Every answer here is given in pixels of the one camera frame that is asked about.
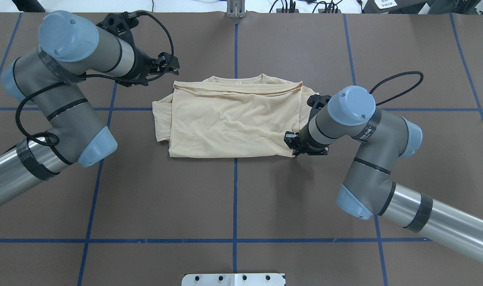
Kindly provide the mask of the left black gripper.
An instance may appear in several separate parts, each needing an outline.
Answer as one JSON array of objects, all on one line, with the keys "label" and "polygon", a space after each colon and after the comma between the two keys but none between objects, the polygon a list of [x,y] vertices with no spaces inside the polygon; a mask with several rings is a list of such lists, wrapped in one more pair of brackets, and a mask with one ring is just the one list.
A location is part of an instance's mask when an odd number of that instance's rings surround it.
[{"label": "left black gripper", "polygon": [[149,16],[148,12],[110,13],[97,27],[115,36],[118,41],[118,59],[116,64],[103,73],[115,77],[116,82],[123,86],[143,85],[158,80],[166,73],[179,75],[178,58],[167,52],[162,52],[158,58],[150,58],[135,45],[132,29],[138,26],[138,18]]}]

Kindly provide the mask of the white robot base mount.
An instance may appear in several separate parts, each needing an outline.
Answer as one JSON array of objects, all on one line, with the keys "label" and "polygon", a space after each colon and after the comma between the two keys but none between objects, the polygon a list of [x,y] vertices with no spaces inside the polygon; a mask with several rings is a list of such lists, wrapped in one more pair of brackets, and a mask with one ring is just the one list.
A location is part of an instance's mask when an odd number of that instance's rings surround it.
[{"label": "white robot base mount", "polygon": [[281,273],[210,273],[187,274],[182,286],[285,286]]}]

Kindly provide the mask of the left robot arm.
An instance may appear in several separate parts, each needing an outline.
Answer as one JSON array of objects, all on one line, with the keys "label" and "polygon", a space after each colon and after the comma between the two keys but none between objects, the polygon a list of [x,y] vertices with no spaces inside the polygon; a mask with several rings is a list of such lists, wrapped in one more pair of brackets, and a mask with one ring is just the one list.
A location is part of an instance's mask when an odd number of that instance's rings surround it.
[{"label": "left robot arm", "polygon": [[132,29],[143,15],[156,20],[146,11],[108,14],[97,24],[68,11],[44,17],[36,49],[2,75],[3,87],[19,102],[15,122],[24,139],[0,156],[0,206],[70,165],[90,167],[117,149],[79,83],[98,77],[148,86],[179,73],[173,43],[156,58],[136,47]]}]

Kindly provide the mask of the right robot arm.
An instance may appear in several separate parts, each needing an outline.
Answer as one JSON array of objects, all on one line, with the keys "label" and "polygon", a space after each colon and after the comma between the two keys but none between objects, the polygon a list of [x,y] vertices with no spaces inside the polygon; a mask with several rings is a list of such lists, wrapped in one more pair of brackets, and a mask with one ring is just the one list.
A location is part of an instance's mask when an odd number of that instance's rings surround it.
[{"label": "right robot arm", "polygon": [[294,156],[326,155],[346,135],[361,143],[336,198],[342,210],[363,220],[381,216],[483,263],[483,220],[389,179],[397,159],[421,146],[418,125],[377,107],[357,85],[332,97],[310,96],[307,104],[308,122],[284,136]]}]

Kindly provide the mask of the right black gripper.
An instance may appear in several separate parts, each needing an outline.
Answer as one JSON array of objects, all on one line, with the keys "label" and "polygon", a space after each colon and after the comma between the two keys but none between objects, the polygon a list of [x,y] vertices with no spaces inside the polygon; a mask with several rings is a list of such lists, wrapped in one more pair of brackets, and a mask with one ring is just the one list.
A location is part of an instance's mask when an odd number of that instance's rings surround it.
[{"label": "right black gripper", "polygon": [[311,107],[307,124],[300,129],[299,132],[285,132],[284,142],[293,150],[292,155],[298,156],[307,154],[309,156],[326,156],[328,154],[329,145],[318,143],[312,138],[309,132],[309,123],[313,117],[320,112],[329,102],[331,96],[313,94],[307,99],[307,105]]}]

